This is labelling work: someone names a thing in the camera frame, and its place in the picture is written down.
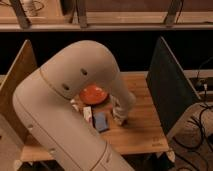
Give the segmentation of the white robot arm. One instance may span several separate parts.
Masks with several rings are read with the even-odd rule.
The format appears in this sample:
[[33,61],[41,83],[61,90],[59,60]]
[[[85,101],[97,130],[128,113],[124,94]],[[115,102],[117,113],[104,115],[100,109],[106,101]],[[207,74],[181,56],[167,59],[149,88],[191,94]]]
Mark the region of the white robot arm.
[[135,96],[110,50],[90,40],[65,47],[25,78],[15,89],[13,106],[23,125],[65,171],[134,171],[71,105],[91,84],[112,96],[113,118],[125,122]]

